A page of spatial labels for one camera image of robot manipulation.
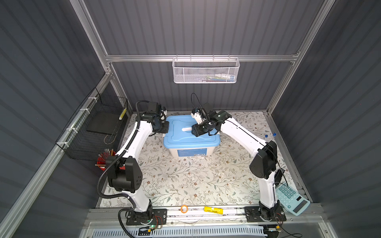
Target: mounting plate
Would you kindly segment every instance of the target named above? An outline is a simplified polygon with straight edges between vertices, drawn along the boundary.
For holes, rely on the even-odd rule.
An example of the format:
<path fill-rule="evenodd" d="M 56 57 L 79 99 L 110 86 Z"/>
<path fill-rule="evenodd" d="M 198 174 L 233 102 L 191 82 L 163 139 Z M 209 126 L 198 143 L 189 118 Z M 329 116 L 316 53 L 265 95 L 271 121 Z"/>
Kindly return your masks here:
<path fill-rule="evenodd" d="M 158 225 L 165 225 L 166 224 L 166 217 L 167 217 L 167 209 L 153 209 L 152 210 L 152 220 L 148 224 L 142 224 L 138 221 L 136 217 L 136 213 L 134 211 L 129 211 L 127 214 L 127 221 L 126 225 L 156 225 L 156 219 L 155 216 L 161 217 L 158 219 Z"/>
<path fill-rule="evenodd" d="M 259 206 L 244 207 L 244 209 L 245 209 L 247 222 L 265 222 L 265 220 L 261 218 L 261 212 L 259 210 Z M 275 210 L 275 214 L 277 213 L 281 215 L 280 221 L 284 222 L 287 220 L 286 215 L 281 206 L 278 206 L 278 208 Z"/>

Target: white vent grille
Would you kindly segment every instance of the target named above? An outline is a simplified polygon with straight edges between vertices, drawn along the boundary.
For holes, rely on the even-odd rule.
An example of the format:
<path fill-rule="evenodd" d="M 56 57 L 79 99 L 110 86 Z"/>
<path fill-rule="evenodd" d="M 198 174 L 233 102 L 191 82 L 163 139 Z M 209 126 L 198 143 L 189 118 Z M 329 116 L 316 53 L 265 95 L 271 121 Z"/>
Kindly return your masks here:
<path fill-rule="evenodd" d="M 137 228 L 127 228 L 134 237 L 201 237 L 201 236 L 236 236 L 250 235 L 264 237 L 263 227 L 256 225 L 227 225 L 215 227 L 163 227 L 154 230 L 151 235 L 138 236 Z M 94 229 L 93 238 L 126 238 L 128 237 L 121 228 Z"/>
<path fill-rule="evenodd" d="M 238 58 L 226 61 L 189 61 L 173 58 L 173 81 L 175 83 L 235 83 L 239 70 Z"/>

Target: calculator display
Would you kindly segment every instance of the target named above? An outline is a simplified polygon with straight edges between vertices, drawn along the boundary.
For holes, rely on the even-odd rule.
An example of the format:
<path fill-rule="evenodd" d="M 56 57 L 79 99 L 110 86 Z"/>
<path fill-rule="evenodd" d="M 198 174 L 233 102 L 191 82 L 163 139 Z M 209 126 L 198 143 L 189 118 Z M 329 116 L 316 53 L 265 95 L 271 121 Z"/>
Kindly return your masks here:
<path fill-rule="evenodd" d="M 307 201 L 303 200 L 293 211 L 297 213 L 306 203 Z"/>

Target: white mesh basket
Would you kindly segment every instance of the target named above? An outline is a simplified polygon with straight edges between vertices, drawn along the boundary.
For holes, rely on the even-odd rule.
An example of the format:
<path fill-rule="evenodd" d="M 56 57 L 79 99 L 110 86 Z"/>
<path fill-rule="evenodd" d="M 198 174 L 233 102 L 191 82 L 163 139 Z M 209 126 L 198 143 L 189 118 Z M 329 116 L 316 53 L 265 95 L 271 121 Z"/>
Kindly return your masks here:
<path fill-rule="evenodd" d="M 238 58 L 203 58 L 188 60 L 173 58 L 175 83 L 235 83 L 239 70 Z"/>

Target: gray corrugated wall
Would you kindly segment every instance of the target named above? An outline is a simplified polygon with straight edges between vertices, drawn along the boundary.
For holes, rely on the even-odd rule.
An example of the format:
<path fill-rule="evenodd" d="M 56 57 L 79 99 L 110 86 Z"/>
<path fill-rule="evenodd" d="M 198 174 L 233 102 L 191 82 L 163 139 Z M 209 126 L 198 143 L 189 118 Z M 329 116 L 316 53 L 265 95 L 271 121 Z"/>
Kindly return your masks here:
<path fill-rule="evenodd" d="M 322 0 L 85 0 L 108 54 L 293 54 Z M 173 82 L 170 63 L 114 63 L 131 100 L 190 110 L 266 109 L 288 63 L 241 63 L 235 84 Z"/>
<path fill-rule="evenodd" d="M 215 109 L 266 109 L 288 62 L 242 62 L 236 83 L 178 84 L 170 62 L 115 62 L 118 77 L 132 105 L 138 100 L 159 102 L 167 110 L 191 110 L 191 94 Z"/>
<path fill-rule="evenodd" d="M 322 0 L 85 0 L 108 54 L 293 54 Z"/>
<path fill-rule="evenodd" d="M 381 1 L 336 1 L 273 117 L 339 237 L 381 212 Z"/>
<path fill-rule="evenodd" d="M 0 1 L 0 41 L 2 220 L 104 71 L 69 1 Z M 65 227 L 74 237 L 87 213 L 76 209 L 97 201 L 93 169 L 64 158 L 20 230 Z M 69 212 L 78 216 L 59 219 Z"/>

